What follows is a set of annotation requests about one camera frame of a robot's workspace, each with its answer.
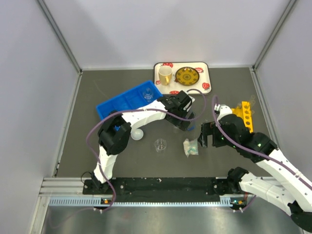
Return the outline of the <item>round glass flask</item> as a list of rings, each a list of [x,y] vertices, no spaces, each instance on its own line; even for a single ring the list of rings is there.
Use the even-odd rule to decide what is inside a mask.
[[[151,88],[146,88],[143,93],[143,98],[145,99],[146,102],[150,103],[154,100],[154,93]]]

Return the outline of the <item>blue plastic compartment bin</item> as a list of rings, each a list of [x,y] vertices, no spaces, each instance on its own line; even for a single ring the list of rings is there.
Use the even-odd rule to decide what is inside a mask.
[[[154,93],[154,100],[150,103],[146,102],[142,95],[146,88],[151,88]],[[112,111],[123,112],[122,118],[131,124],[132,131],[151,122],[163,120],[166,110],[164,105],[157,101],[160,97],[162,94],[157,87],[151,81],[146,81],[96,106],[100,117],[97,125],[103,124],[103,119]]]

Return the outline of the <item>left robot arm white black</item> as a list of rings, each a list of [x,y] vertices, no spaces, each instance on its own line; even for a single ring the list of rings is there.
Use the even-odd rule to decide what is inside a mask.
[[[158,120],[166,120],[186,131],[195,118],[191,111],[194,98],[184,91],[175,96],[159,97],[146,106],[129,111],[112,111],[104,119],[98,131],[99,155],[92,173],[94,188],[99,193],[109,191],[113,168],[117,158],[128,145],[131,133],[136,129]]]

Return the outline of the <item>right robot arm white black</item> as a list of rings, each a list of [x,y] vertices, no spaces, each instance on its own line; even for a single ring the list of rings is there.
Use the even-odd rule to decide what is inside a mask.
[[[228,172],[227,185],[231,192],[251,193],[281,209],[301,229],[312,231],[312,182],[267,135],[251,133],[241,118],[226,114],[220,120],[201,125],[198,141],[202,147],[207,147],[208,136],[212,136],[214,147],[234,148],[279,183],[274,185],[237,167]]]

